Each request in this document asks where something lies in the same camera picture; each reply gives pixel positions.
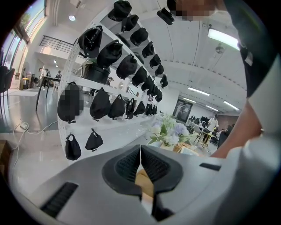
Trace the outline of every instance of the power cord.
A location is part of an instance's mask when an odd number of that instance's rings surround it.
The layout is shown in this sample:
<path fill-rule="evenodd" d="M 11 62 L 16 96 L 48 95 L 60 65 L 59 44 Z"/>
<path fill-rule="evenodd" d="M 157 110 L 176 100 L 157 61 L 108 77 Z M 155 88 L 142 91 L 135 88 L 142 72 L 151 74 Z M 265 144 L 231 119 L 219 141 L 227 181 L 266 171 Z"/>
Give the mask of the power cord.
<path fill-rule="evenodd" d="M 21 143 L 22 137 L 23 137 L 23 135 L 25 134 L 25 132 L 27 132 L 28 134 L 38 135 L 38 134 L 41 134 L 47 127 L 50 127 L 52 124 L 54 124 L 54 123 L 56 123 L 56 122 L 57 122 L 57 121 L 52 122 L 50 125 L 46 126 L 42 131 L 40 131 L 40 132 L 38 132 L 38 133 L 30 133 L 30 132 L 28 131 L 29 124 L 28 124 L 27 122 L 19 123 L 19 124 L 17 124 L 17 125 L 14 127 L 13 136 L 14 136 L 14 139 L 16 140 L 16 142 L 17 142 L 17 139 L 16 139 L 16 137 L 15 137 L 15 135 L 14 135 L 14 131 L 16 130 L 16 128 L 17 128 L 18 126 L 20 126 L 22 129 L 24 129 L 24 131 L 23 131 L 23 133 L 22 133 L 22 135 L 21 135 L 21 138 L 20 138 L 19 141 L 18 141 L 17 147 L 15 147 L 14 149 L 12 149 L 12 150 L 15 150 L 15 149 L 18 149 L 18 150 L 17 150 L 17 159 L 16 159 L 16 161 L 15 161 L 15 163 L 14 163 L 14 166 L 13 166 L 13 169 L 12 169 L 11 185 L 13 185 L 14 167 L 16 166 L 17 161 L 18 161 L 19 144 Z"/>

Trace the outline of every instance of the black table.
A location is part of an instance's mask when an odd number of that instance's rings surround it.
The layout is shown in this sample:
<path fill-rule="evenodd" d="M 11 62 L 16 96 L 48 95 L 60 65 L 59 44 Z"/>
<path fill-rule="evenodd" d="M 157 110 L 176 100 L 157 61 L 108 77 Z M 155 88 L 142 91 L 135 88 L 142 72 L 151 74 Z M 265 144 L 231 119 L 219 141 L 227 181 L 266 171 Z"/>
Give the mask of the black table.
<path fill-rule="evenodd" d="M 61 79 L 52 78 L 52 77 L 49 77 L 49 76 L 43 76 L 42 82 L 41 82 L 41 84 L 40 84 L 39 92 L 38 92 L 38 95 L 37 95 L 35 112 L 37 112 L 37 105 L 38 105 L 38 100 L 39 100 L 41 88 L 42 88 L 42 86 L 43 86 L 43 84 L 44 84 L 44 82 L 45 82 L 46 80 L 49 81 L 49 82 L 48 82 L 47 93 L 46 93 L 46 99 L 47 99 L 47 95 L 48 95 L 48 91 L 49 91 L 50 82 L 51 82 L 51 81 L 57 81 L 57 82 L 60 82 L 60 81 L 61 81 Z"/>

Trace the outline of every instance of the fluorescent light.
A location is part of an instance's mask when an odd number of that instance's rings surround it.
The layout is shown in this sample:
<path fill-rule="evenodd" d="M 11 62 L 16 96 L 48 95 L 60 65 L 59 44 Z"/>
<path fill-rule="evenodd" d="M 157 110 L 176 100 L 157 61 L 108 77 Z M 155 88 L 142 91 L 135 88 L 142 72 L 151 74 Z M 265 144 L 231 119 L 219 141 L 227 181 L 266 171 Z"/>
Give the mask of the fluorescent light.
<path fill-rule="evenodd" d="M 206 105 L 206 107 L 208 107 L 208 108 L 210 108 L 210 109 L 215 110 L 216 112 L 218 112 L 217 109 L 214 109 L 214 108 L 212 108 L 212 107 L 210 107 L 210 106 L 208 106 L 208 105 Z"/>
<path fill-rule="evenodd" d="M 190 100 L 190 99 L 188 99 L 188 98 L 184 98 L 185 100 L 187 100 L 187 101 L 190 101 L 190 102 L 194 102 L 194 103 L 196 103 L 195 101 L 193 101 L 193 100 Z"/>
<path fill-rule="evenodd" d="M 75 21 L 76 20 L 76 18 L 75 18 L 75 16 L 69 16 L 69 19 L 71 20 L 71 21 Z"/>
<path fill-rule="evenodd" d="M 199 91 L 199 90 L 196 90 L 196 89 L 191 88 L 191 87 L 189 87 L 188 89 L 189 89 L 189 90 L 196 91 L 196 92 L 199 92 L 199 93 L 201 93 L 201 94 L 204 94 L 204 95 L 209 96 L 209 94 L 207 94 L 207 93 L 205 93 L 205 92 L 203 92 L 203 91 Z"/>
<path fill-rule="evenodd" d="M 231 106 L 231 107 L 234 108 L 235 110 L 239 111 L 238 108 L 236 108 L 234 105 L 228 103 L 227 101 L 224 101 L 224 103 L 227 104 L 227 105 L 229 105 L 229 106 Z"/>
<path fill-rule="evenodd" d="M 225 33 L 222 33 L 220 31 L 209 29 L 208 33 L 209 38 L 213 38 L 215 40 L 218 40 L 220 42 L 223 42 L 225 44 L 228 44 L 229 46 L 232 46 L 233 48 L 236 48 L 237 50 L 240 50 L 237 46 L 238 40 L 232 36 L 229 36 Z"/>

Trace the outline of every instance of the round ceiling light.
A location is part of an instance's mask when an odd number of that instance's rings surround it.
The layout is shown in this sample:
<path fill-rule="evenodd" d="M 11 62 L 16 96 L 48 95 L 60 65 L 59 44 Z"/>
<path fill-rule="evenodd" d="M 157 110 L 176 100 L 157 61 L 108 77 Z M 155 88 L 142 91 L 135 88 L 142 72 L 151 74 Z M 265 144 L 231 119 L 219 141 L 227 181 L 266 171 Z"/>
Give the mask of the round ceiling light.
<path fill-rule="evenodd" d="M 76 20 L 75 16 L 69 16 L 69 19 L 70 19 L 71 21 L 75 21 L 75 20 Z"/>

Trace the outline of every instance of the ceiling light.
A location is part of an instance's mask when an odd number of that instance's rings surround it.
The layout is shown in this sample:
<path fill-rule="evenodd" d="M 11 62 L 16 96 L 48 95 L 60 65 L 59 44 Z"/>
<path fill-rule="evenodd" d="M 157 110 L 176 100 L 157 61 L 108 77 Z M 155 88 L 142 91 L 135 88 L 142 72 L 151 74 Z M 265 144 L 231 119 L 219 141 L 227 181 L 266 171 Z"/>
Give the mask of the ceiling light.
<path fill-rule="evenodd" d="M 191 87 L 189 87 L 188 89 L 189 89 L 189 90 L 192 90 L 192 91 L 199 92 L 199 93 L 204 94 L 204 95 L 207 95 L 207 96 L 210 96 L 208 93 L 205 93 L 205 92 L 203 92 L 203 91 L 196 90 L 196 89 L 191 88 Z"/>
<path fill-rule="evenodd" d="M 217 109 L 214 109 L 214 108 L 212 108 L 212 107 L 210 107 L 210 106 L 208 106 L 208 105 L 206 105 L 206 107 L 208 107 L 208 108 L 210 108 L 210 109 L 215 110 L 216 112 L 218 112 Z"/>
<path fill-rule="evenodd" d="M 240 50 L 237 46 L 238 40 L 232 36 L 229 36 L 228 34 L 222 33 L 214 29 L 209 29 L 208 37 L 228 44 L 233 48 L 236 48 L 237 50 Z"/>
<path fill-rule="evenodd" d="M 187 101 L 190 101 L 190 102 L 194 102 L 194 103 L 196 103 L 195 101 L 190 100 L 190 99 L 188 99 L 188 98 L 184 98 L 184 100 L 187 100 Z"/>
<path fill-rule="evenodd" d="M 75 21 L 76 20 L 76 18 L 75 18 L 75 16 L 69 16 L 69 19 L 71 20 L 71 21 Z"/>
<path fill-rule="evenodd" d="M 228 103 L 227 101 L 224 101 L 224 103 L 227 104 L 227 105 L 229 105 L 229 106 L 231 106 L 231 107 L 234 108 L 235 110 L 239 111 L 238 108 L 236 108 L 234 105 Z"/>

